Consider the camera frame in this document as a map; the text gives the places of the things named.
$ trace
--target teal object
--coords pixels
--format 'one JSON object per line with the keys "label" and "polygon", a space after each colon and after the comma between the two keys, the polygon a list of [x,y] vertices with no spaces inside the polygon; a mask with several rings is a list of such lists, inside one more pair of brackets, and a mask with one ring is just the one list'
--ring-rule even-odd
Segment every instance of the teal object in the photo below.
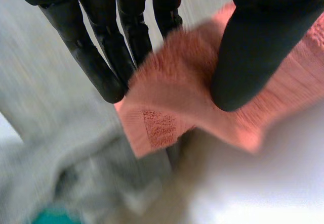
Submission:
{"label": "teal object", "polygon": [[46,209],[32,224],[82,224],[79,218],[69,215],[62,209]]}

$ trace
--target gray fabric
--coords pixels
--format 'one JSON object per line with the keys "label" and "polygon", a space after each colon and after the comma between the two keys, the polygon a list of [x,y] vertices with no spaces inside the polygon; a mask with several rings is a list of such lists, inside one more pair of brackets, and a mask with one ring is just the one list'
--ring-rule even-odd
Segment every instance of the gray fabric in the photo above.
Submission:
{"label": "gray fabric", "polygon": [[100,223],[170,175],[166,151],[134,158],[114,107],[39,9],[0,4],[0,111],[24,141],[0,142],[0,223],[21,223],[53,201]]}

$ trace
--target pink fabric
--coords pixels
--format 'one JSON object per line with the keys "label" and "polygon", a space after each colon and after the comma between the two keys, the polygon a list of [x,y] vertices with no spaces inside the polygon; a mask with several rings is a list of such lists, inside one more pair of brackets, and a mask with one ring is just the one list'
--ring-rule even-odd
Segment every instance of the pink fabric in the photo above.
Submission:
{"label": "pink fabric", "polygon": [[137,157],[174,144],[193,127],[254,153],[272,124],[323,99],[324,15],[252,101],[230,113],[214,106],[210,81],[234,9],[228,4],[211,21],[172,33],[132,78],[117,107]]}

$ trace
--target black robotic finger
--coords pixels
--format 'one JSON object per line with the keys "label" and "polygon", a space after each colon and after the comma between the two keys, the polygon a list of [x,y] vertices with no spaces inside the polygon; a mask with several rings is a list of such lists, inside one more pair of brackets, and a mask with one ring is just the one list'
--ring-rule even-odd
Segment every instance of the black robotic finger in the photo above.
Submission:
{"label": "black robotic finger", "polygon": [[127,90],[128,81],[136,66],[117,26],[115,0],[80,0],[80,2],[110,67]]}
{"label": "black robotic finger", "polygon": [[93,45],[78,0],[40,6],[40,9],[101,96],[109,103],[120,101],[125,89]]}
{"label": "black robotic finger", "polygon": [[153,0],[155,20],[163,36],[182,25],[182,18],[178,13],[181,0]]}
{"label": "black robotic finger", "polygon": [[146,0],[117,0],[121,25],[133,59],[140,66],[152,50],[148,27],[144,22]]}
{"label": "black robotic finger", "polygon": [[251,100],[324,11],[324,0],[234,0],[211,84],[220,109]]}

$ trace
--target pink knit cloth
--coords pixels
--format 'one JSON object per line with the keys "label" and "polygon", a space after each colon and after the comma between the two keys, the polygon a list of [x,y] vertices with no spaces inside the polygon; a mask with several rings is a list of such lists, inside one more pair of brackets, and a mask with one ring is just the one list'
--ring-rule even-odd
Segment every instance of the pink knit cloth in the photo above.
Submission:
{"label": "pink knit cloth", "polygon": [[173,32],[132,78],[131,89],[117,108],[137,157],[174,144],[194,127],[254,153],[272,124],[324,97],[321,15],[252,101],[235,112],[218,109],[209,88],[234,9],[228,4],[211,21],[191,31]]}

